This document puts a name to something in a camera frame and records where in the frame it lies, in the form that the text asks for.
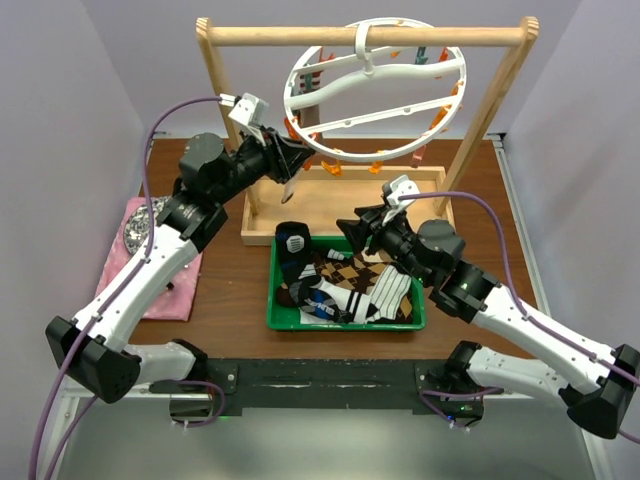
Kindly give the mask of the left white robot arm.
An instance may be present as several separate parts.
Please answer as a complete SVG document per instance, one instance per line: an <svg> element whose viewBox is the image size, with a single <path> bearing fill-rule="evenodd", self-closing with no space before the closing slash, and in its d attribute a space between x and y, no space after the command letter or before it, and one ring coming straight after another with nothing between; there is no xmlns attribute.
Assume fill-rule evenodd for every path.
<svg viewBox="0 0 640 480"><path fill-rule="evenodd" d="M314 153L304 142L265 127L232 152L216 134L189 139L172 196L143 245L89 305L47 326L60 371L107 404L144 383L173 380L185 392L200 390L209 377L201 349L184 340L136 346L130 337L178 272L222 228L225 203L264 177L288 184Z"/></svg>

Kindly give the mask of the green plastic bin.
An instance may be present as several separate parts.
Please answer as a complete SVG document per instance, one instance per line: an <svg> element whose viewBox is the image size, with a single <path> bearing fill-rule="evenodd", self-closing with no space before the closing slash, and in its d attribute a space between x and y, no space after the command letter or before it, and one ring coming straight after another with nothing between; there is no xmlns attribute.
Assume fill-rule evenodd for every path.
<svg viewBox="0 0 640 480"><path fill-rule="evenodd" d="M356 256L351 251L347 240L337 236L316 236L312 239L316 247L332 248L349 256ZM276 245L271 245L271 265L269 294L267 302L267 326L276 331L419 331L426 326L427 316L423 287L419 281L413 279L411 296L413 306L413 322L411 324L334 324L316 317L304 317L300 311L284 304L286 285L278 262Z"/></svg>

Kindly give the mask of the beige tan sock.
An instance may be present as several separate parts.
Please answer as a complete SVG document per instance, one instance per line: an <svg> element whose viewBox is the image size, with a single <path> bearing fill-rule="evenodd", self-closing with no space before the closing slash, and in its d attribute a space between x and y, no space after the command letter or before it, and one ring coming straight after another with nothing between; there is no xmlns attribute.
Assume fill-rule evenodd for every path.
<svg viewBox="0 0 640 480"><path fill-rule="evenodd" d="M283 190L283 194L281 197L281 203L282 204L286 204L287 202L289 202L294 193L295 193L295 186L296 186L296 182L297 182L297 177L298 175L294 175L293 177L291 177L285 184L284 184L284 190Z"/></svg>

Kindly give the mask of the wooden hanger rack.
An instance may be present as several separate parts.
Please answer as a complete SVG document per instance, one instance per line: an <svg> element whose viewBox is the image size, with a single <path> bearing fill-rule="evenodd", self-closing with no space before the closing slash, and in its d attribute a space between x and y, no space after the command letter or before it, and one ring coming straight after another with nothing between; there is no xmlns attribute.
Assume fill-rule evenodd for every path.
<svg viewBox="0 0 640 480"><path fill-rule="evenodd" d="M271 242L277 223L298 220L308 223L316 235L336 235L336 218L353 211L356 202L372 199L383 182L409 174L430 192L450 191L459 185L476 154L488 127L517 77L539 35L539 21L530 16L517 27L433 27L422 22L420 28L373 27L366 41L374 46L503 47L506 53L495 71L477 109L471 126L460 144L449 170L419 165L386 167L371 173L362 163L346 163L341 175L334 176L322 165L303 166L297 175L292 206L275 201L275 191L264 180L246 195L241 238L247 246ZM196 21L196 37L216 94L229 82L219 54L222 46L313 46L350 47L356 39L351 25L345 27L215 27L210 19Z"/></svg>

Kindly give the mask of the white round clip hanger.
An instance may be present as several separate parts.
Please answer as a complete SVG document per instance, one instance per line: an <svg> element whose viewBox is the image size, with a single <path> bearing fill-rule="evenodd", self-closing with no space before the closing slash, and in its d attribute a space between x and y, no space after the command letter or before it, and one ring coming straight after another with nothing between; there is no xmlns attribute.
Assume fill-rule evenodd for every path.
<svg viewBox="0 0 640 480"><path fill-rule="evenodd" d="M419 165L425 145L445 132L463 103L467 62L454 46L378 46L365 36L373 27L420 28L407 18L374 18L353 23L350 47L313 46L296 60L284 86L284 124L289 135L325 155L322 167L334 176L346 163L362 163L377 174L388 160L411 154ZM321 72L321 88L300 94L299 78ZM320 123L302 127L299 110L319 105ZM386 127L418 125L416 138L398 147L363 152L331 147L331 135L379 133Z"/></svg>

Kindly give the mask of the white black banded sock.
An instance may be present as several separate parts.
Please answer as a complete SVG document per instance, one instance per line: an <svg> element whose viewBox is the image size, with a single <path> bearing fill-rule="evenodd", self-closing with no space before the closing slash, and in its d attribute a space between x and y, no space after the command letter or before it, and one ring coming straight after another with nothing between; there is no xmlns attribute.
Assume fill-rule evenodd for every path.
<svg viewBox="0 0 640 480"><path fill-rule="evenodd" d="M307 301L310 314L334 324L366 324L372 313L369 289L372 263L360 255L349 256L334 249L313 253L320 282L312 287Z"/></svg>

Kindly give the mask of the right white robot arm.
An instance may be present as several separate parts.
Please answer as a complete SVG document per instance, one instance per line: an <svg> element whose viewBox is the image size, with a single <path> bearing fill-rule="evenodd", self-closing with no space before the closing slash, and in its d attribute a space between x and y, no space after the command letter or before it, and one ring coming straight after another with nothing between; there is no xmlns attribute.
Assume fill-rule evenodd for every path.
<svg viewBox="0 0 640 480"><path fill-rule="evenodd" d="M464 259L465 241L446 220L427 220L413 230L405 213L393 214L383 205L358 207L355 213L354 220L336 222L354 252L384 251L430 289L439 310L530 355L511 357L462 342L445 369L452 390L498 388L548 399L593 435L621 434L639 385L636 349L594 341L523 302L508 285Z"/></svg>

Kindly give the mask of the grey sock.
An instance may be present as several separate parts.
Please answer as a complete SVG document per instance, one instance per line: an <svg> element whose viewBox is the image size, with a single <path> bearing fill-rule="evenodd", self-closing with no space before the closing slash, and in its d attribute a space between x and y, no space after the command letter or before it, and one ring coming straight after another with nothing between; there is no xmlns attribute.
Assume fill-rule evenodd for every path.
<svg viewBox="0 0 640 480"><path fill-rule="evenodd" d="M312 93L321 88L321 72L303 74L299 78L299 93ZM312 105L299 110L299 121L302 127L309 127L320 123L319 105Z"/></svg>

